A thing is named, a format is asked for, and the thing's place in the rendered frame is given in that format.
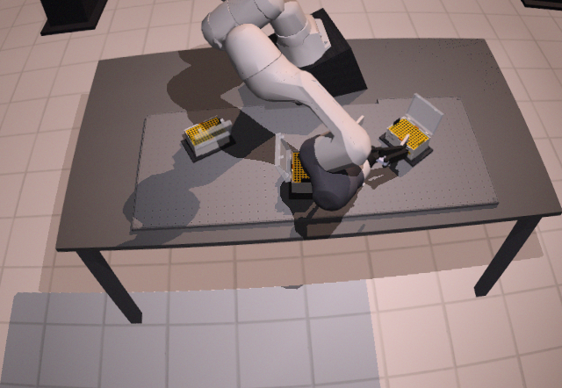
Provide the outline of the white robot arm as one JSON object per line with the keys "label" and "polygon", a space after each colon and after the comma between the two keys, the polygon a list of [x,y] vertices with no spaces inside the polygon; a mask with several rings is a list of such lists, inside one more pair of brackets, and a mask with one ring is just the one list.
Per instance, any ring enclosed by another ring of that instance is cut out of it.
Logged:
{"label": "white robot arm", "polygon": [[[303,142],[299,161],[310,178],[313,201],[325,211],[343,208],[370,174],[371,138],[312,74],[299,69],[331,47],[321,19],[304,14],[297,0],[221,1],[202,21],[205,40],[227,52],[258,98],[303,104],[328,128]],[[278,48],[261,30],[268,23]]]}

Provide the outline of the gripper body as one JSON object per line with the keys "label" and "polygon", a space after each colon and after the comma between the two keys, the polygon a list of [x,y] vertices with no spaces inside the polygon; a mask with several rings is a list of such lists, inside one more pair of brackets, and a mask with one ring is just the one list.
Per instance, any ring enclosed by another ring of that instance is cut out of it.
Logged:
{"label": "gripper body", "polygon": [[368,157],[368,161],[370,164],[370,168],[372,168],[372,166],[374,165],[374,163],[377,163],[376,160],[379,159],[379,154],[378,151],[377,152],[371,152],[369,157]]}

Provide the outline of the yellow tip rack insert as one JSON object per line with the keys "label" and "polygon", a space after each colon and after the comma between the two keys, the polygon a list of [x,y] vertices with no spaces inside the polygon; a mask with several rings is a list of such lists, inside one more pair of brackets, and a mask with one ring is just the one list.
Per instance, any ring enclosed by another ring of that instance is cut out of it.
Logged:
{"label": "yellow tip rack insert", "polygon": [[212,127],[212,126],[217,126],[219,124],[221,124],[220,119],[215,118],[215,119],[211,119],[209,121],[206,121],[205,123],[203,123],[201,125],[195,126],[191,129],[187,130],[186,132],[188,132],[187,134],[190,137],[190,139],[191,139],[191,141],[194,145],[194,135],[199,133],[199,131],[198,131],[199,128],[201,128],[201,130],[203,132],[203,131],[209,129],[210,127]]}
{"label": "yellow tip rack insert", "polygon": [[304,172],[299,161],[299,153],[293,153],[293,174],[292,180],[295,183],[311,183],[309,176]]}
{"label": "yellow tip rack insert", "polygon": [[396,134],[398,137],[400,137],[402,140],[405,139],[407,134],[410,134],[407,144],[412,149],[416,149],[425,140],[428,139],[428,137],[424,133],[422,133],[420,130],[418,130],[415,126],[413,126],[411,123],[409,123],[406,119],[400,120],[400,118],[399,118],[399,119],[395,120],[393,122],[393,126],[391,126],[389,128],[389,130],[392,131],[394,134]]}

